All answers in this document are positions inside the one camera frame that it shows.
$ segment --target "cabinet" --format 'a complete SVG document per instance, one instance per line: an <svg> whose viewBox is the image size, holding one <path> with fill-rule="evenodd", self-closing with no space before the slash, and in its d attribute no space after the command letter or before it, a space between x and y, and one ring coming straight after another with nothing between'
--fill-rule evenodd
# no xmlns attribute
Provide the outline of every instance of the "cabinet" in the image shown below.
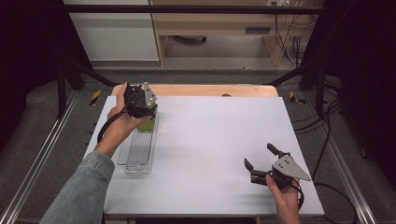
<svg viewBox="0 0 396 224"><path fill-rule="evenodd" d="M73 5L148 5L147 0L64 0ZM149 13L70 13L90 61L158 61Z"/></svg>

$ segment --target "human hand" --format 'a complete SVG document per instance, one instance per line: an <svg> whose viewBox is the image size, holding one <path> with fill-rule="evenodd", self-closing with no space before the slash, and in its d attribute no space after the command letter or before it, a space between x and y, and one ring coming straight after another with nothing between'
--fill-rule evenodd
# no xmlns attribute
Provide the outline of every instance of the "human hand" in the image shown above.
<svg viewBox="0 0 396 224"><path fill-rule="evenodd" d="M300 218L298 215L298 192L296 189L292 187L285 187L280 190L275 180L270 176L267 175L265 177L267 182L268 189L271 190L275 203L276 203L276 213L277 219L280 223L287 223L287 224L294 224L300 223ZM297 183L299 179L295 179L292 181L292 185L297 187Z"/></svg>
<svg viewBox="0 0 396 224"><path fill-rule="evenodd" d="M110 112L107 114L107 119L110 119L125 107L124 94L126 87L127 83L124 83L117 93L117 104L115 107L111 108ZM131 118L128 113L122 113L108 126L102 140L96 145L95 151L102 152L111 158L117 147L129 136L129 134L149 119L151 119L151 116L136 119Z"/></svg>

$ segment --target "denim jacket sleeve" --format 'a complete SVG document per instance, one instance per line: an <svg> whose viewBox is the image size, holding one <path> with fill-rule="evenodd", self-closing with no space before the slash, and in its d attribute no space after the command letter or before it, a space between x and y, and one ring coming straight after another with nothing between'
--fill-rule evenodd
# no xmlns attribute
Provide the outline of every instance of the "denim jacket sleeve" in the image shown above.
<svg viewBox="0 0 396 224"><path fill-rule="evenodd" d="M96 151L88 154L40 223L101 223L113 172L114 163L107 155Z"/></svg>

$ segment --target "white table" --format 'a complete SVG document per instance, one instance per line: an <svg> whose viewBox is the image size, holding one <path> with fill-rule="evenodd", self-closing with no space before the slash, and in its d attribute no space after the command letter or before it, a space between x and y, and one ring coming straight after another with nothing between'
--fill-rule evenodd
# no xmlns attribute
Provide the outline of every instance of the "white table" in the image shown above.
<svg viewBox="0 0 396 224"><path fill-rule="evenodd" d="M106 115L116 103L109 96L86 154L93 151ZM260 217L276 213L270 190L251 184L244 166L269 171L277 157L267 143L290 152L308 173L280 97L166 96L158 101L159 127L150 175L116 169L108 187L105 213L115 217ZM301 181L301 215L324 214L312 182Z"/></svg>

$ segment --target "green object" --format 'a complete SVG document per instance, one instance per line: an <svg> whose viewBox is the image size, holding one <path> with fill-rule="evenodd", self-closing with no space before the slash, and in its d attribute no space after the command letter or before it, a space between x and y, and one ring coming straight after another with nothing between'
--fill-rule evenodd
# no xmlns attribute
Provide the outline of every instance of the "green object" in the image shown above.
<svg viewBox="0 0 396 224"><path fill-rule="evenodd" d="M146 121L144 124L137 127L137 130L141 133L152 133L154 131L155 118Z"/></svg>

